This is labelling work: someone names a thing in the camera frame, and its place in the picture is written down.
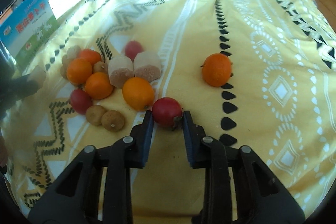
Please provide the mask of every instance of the red tomato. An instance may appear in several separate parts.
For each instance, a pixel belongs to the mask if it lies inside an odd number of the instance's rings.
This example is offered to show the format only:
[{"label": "red tomato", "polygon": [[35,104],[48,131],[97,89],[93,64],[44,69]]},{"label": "red tomato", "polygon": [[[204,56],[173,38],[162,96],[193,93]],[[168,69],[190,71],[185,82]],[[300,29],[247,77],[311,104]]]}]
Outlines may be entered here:
[{"label": "red tomato", "polygon": [[163,97],[154,103],[152,114],[160,126],[176,128],[182,118],[182,108],[175,99]]},{"label": "red tomato", "polygon": [[93,105],[90,96],[80,89],[71,92],[70,104],[73,110],[81,115],[85,115],[86,110]]},{"label": "red tomato", "polygon": [[143,50],[142,45],[138,41],[135,41],[135,40],[128,42],[125,46],[125,55],[128,58],[130,58],[132,62],[134,61],[134,58],[137,56],[137,54],[143,51],[144,50]]}]

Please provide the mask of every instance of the orange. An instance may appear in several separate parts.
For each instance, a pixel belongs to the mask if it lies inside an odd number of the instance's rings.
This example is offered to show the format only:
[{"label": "orange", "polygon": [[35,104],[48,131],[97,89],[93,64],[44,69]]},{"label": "orange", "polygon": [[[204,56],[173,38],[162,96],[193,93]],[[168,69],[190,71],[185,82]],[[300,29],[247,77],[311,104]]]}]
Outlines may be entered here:
[{"label": "orange", "polygon": [[123,97],[136,111],[145,111],[154,103],[154,90],[147,80],[133,77],[125,82]]},{"label": "orange", "polygon": [[103,72],[94,73],[85,83],[86,93],[95,100],[106,98],[112,93],[113,88],[109,76]]},{"label": "orange", "polygon": [[202,66],[202,76],[206,83],[212,86],[222,86],[231,77],[231,61],[220,53],[209,55]]},{"label": "orange", "polygon": [[95,63],[101,61],[100,53],[89,48],[80,51],[77,57],[86,59],[91,63],[92,66]]},{"label": "orange", "polygon": [[67,78],[75,85],[84,84],[91,74],[92,66],[84,58],[71,61],[67,68]]}]

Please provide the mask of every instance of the cardboard box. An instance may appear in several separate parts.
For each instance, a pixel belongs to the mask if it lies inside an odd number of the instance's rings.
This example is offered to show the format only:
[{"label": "cardboard box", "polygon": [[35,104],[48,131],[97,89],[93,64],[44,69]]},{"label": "cardboard box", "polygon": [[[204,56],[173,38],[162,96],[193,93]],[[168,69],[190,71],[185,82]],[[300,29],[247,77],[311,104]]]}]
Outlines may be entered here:
[{"label": "cardboard box", "polygon": [[58,27],[48,0],[25,0],[0,26],[0,40],[23,71]]}]

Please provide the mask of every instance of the red fruit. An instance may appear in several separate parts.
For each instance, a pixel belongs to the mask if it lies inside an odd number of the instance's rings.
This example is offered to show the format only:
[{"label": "red fruit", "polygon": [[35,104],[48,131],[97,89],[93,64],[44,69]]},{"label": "red fruit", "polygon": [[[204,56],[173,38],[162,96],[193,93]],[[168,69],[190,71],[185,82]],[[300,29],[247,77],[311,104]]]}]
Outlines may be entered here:
[{"label": "red fruit", "polygon": [[135,41],[135,40],[128,42],[125,46],[125,55],[128,58],[130,58],[132,62],[134,61],[134,58],[137,56],[137,54],[143,51],[144,49],[142,45],[138,41]]},{"label": "red fruit", "polygon": [[81,115],[85,115],[86,110],[93,105],[90,96],[80,89],[71,92],[70,104],[73,110]]},{"label": "red fruit", "polygon": [[175,99],[163,97],[154,103],[152,114],[160,126],[176,128],[182,118],[182,108]]}]

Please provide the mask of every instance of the pile of fruit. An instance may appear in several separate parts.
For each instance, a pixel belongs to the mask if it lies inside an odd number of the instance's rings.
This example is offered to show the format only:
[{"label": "pile of fruit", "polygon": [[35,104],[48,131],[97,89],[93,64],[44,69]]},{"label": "pile of fruit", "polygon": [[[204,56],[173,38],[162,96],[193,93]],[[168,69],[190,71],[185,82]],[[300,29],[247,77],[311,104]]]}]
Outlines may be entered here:
[{"label": "pile of fruit", "polygon": [[[145,51],[139,42],[128,42],[125,55],[113,57],[108,65],[98,52],[74,46],[63,56],[62,64],[62,77],[79,87],[70,95],[71,106],[92,125],[102,125],[112,132],[123,128],[125,118],[120,112],[108,111],[92,101],[110,96],[116,87],[122,89],[125,102],[134,110],[152,107],[154,121],[159,125],[173,129],[179,126],[182,108],[176,100],[164,97],[154,102],[150,82],[161,77],[161,62],[155,52]],[[202,76],[211,86],[224,85],[231,77],[229,58],[220,53],[208,56],[202,65]]]}]

